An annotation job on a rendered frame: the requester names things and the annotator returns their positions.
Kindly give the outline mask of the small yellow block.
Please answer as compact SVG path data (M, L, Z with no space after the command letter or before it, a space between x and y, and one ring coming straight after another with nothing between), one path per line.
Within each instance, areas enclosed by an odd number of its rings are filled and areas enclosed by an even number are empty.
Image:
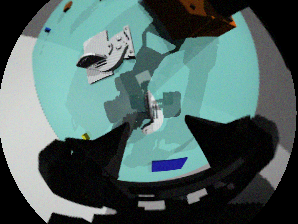
M81 136L82 136L82 139L89 140L88 133L84 133L84 135L81 135Z

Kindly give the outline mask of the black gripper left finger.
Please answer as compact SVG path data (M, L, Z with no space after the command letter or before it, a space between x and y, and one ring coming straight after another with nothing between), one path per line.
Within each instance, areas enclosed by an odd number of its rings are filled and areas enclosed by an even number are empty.
M126 148L126 141L129 139L129 123L118 125L113 131L104 133L96 140L72 139L72 137L65 137L68 141L69 147L72 147L74 153L84 153L85 156L92 157L94 163L98 167L104 169L109 179L118 180L118 173L120 173L122 156Z

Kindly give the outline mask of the blue block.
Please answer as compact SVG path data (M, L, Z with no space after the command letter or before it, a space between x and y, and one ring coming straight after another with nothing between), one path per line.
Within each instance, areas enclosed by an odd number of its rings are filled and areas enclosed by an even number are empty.
M49 34L49 32L51 32L52 30L51 30L51 28L48 28L48 27L47 27L47 28L45 28L45 31L47 31L48 34ZM44 31L44 32L45 32L45 31Z

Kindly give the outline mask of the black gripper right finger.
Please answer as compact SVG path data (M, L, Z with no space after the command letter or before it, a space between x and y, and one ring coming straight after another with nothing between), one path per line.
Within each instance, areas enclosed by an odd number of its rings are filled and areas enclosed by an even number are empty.
M227 124L189 115L185 115L184 120L193 137L196 137L194 140L197 140L198 145L200 145L210 167L213 167L213 165L221 163L220 157L223 152L226 152L230 141L233 141L237 129L241 129L243 125L250 123L250 115L245 115L245 117L230 121Z

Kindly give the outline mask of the dark blue flat bar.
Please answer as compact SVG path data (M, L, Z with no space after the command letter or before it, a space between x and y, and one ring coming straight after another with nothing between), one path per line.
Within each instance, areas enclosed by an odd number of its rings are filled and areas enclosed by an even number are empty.
M165 161L152 161L152 172L176 171L176 169L181 169L182 165L186 163L186 160L188 160L188 157Z

